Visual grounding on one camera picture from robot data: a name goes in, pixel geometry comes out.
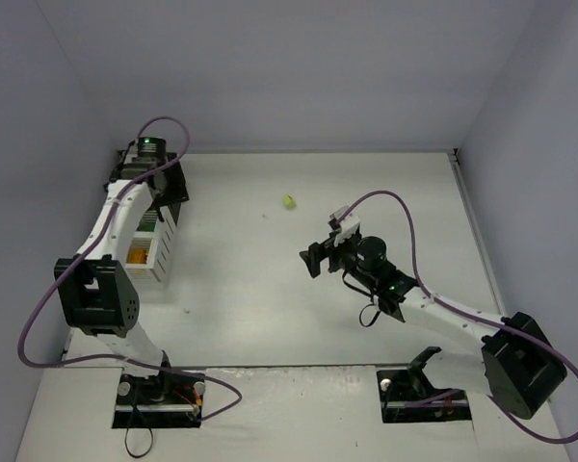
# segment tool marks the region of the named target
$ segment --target orange object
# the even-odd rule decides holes
[[[131,248],[126,257],[126,263],[145,265],[147,262],[147,252],[143,248]]]

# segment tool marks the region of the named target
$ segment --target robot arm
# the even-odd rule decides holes
[[[133,178],[169,159],[165,141],[155,138],[139,138],[136,146],[121,154],[106,185],[107,198],[101,213],[77,253],[83,253],[99,235],[102,234],[103,239],[58,290],[68,325],[96,337],[114,354],[153,366],[166,366],[169,360],[149,340],[138,322],[140,301],[124,266],[144,213],[155,208],[163,219],[167,206],[188,199],[181,167],[176,164],[135,185],[121,200],[117,200],[117,196]],[[113,219],[108,229],[103,230],[116,203]],[[54,268],[56,278],[74,258],[58,260]],[[134,377],[146,378],[158,373],[126,362],[123,366],[124,373]]]
[[[467,350],[468,354],[450,354],[431,346],[411,362],[411,383],[424,398],[437,389],[458,388],[493,396],[506,411],[531,419],[565,379],[563,363],[503,329],[471,321],[435,303],[434,295],[425,294],[414,278],[387,260],[383,240],[362,238],[358,216],[349,214],[339,221],[346,210],[330,217],[332,231],[325,241],[300,252],[311,277],[321,273],[321,262],[328,259],[329,272],[343,270],[345,285],[370,296],[386,315],[452,338]],[[363,289],[349,284],[347,275]],[[452,303],[464,313],[514,327],[548,343],[528,315],[516,313],[509,319]]]

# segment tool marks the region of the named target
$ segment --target white table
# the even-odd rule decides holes
[[[399,193],[413,212],[418,258],[440,294],[497,312],[448,157],[433,154],[193,155],[192,201],[179,223],[171,283],[144,294],[140,322],[174,365],[237,386],[239,407],[201,429],[156,430],[150,461],[557,461],[485,398],[469,396],[473,423],[383,424],[374,364],[404,364],[449,339],[387,317],[357,323],[365,300],[340,274],[311,280],[298,252],[328,234],[328,215],[374,189]],[[284,194],[298,207],[282,207]],[[411,273],[407,222],[390,198],[358,209],[362,234],[388,245]],[[75,333],[68,357],[105,351]],[[299,366],[316,365],[316,368]],[[268,366],[264,369],[225,367]],[[119,369],[113,362],[47,371],[18,462],[130,460],[111,429]],[[232,397],[209,385],[205,412]],[[533,429],[556,436],[548,406]],[[132,444],[144,446],[145,431]]]

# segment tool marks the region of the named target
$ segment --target wall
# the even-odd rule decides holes
[[[0,1],[0,462],[19,446],[39,383],[21,366],[19,331],[92,225],[113,144],[31,0]],[[57,359],[66,325],[53,299],[32,333],[35,359]]]
[[[535,3],[39,0],[118,141],[198,151],[458,147]]]
[[[508,309],[578,364],[578,1],[539,2],[460,165]],[[578,428],[573,377],[553,407],[562,433]]]

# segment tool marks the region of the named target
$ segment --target white basket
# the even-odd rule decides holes
[[[175,240],[175,221],[167,207],[161,208],[163,220],[155,210],[144,214],[141,224],[155,222],[154,231],[136,231],[129,248],[142,248],[147,252],[144,264],[126,263],[126,272],[136,289],[162,288],[169,281],[171,256]]]

